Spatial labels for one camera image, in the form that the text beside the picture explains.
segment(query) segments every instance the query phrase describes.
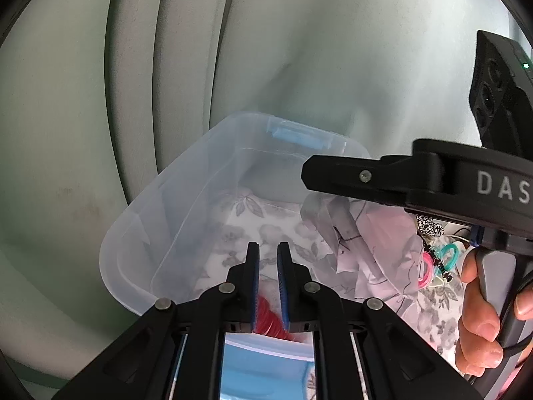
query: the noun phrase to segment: fingernail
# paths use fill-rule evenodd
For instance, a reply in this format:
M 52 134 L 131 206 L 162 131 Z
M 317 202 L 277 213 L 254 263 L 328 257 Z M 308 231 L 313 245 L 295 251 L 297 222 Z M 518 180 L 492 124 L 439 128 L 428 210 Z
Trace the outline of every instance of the fingernail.
M 475 365 L 469 365 L 466 367 L 466 374 L 471 374 L 473 376 L 477 376 L 480 378 L 483 376 L 483 373 L 485 372 L 485 369 L 482 369 L 481 367 L 476 367 Z
M 498 336 L 498 328 L 490 323 L 483 323 L 478 327 L 476 334 L 492 343 Z
M 502 363 L 503 360 L 503 350 L 493 350 L 489 358 L 487 359 L 487 365 L 495 369 L 497 366 L 499 366 Z
M 533 290 L 522 292 L 516 297 L 516 311 L 523 316 L 533 310 Z

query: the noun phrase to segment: black and white patterned object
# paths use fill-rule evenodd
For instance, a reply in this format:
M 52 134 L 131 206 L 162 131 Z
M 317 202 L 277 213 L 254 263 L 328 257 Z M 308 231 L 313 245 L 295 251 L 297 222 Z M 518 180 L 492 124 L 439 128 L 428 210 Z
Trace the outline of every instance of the black and white patterned object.
M 418 215 L 416 222 L 421 235 L 441 237 L 444 234 L 444 227 L 432 218 Z

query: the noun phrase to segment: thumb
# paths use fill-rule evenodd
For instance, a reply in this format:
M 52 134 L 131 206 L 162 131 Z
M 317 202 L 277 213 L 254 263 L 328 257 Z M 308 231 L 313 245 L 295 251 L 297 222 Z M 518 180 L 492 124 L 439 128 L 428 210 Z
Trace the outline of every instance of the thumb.
M 518 320 L 533 319 L 533 288 L 524 290 L 516 297 L 514 314 Z

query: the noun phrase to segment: finger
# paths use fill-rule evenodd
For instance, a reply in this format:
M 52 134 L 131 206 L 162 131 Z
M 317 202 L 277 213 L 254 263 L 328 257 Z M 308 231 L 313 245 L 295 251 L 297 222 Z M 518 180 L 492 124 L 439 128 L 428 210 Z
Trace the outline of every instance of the finger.
M 462 318 L 458 323 L 461 351 L 470 365 L 495 369 L 503 359 L 503 349 L 496 341 L 489 342 L 484 338 L 472 334 L 463 324 Z
M 516 297 L 514 313 L 518 320 L 533 319 L 533 288 L 524 290 Z
M 483 373 L 485 372 L 485 369 L 483 367 L 472 365 L 466 360 L 463 351 L 461 350 L 460 340 L 457 342 L 457 348 L 455 349 L 455 366 L 457 367 L 457 369 L 459 369 L 459 371 L 462 371 L 466 374 L 471 374 L 473 376 L 477 376 L 478 378 L 483 376 Z
M 478 265 L 475 262 L 475 254 L 476 250 L 471 250 L 463 262 L 463 270 L 461 272 L 461 281 L 463 283 L 471 283 L 478 277 Z
M 472 334 L 494 341 L 500 330 L 500 320 L 494 307 L 481 295 L 479 278 L 468 283 L 463 302 L 463 323 Z

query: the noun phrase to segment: camera lens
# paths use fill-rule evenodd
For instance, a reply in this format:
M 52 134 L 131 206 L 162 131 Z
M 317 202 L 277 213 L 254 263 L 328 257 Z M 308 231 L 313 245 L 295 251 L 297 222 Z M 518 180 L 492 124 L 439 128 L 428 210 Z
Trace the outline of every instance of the camera lens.
M 502 88 L 502 73 L 498 64 L 496 63 L 496 60 L 489 61 L 489 77 L 497 89 Z
M 474 114 L 475 114 L 475 119 L 478 122 L 479 128 L 484 129 L 485 126 L 487 125 L 487 119 L 485 117 L 485 113 L 483 112 L 481 108 L 477 107 L 474 111 Z
M 486 84 L 481 86 L 481 100 L 483 101 L 483 105 L 485 105 L 487 114 L 492 116 L 494 114 L 494 97 L 492 96 L 489 86 Z

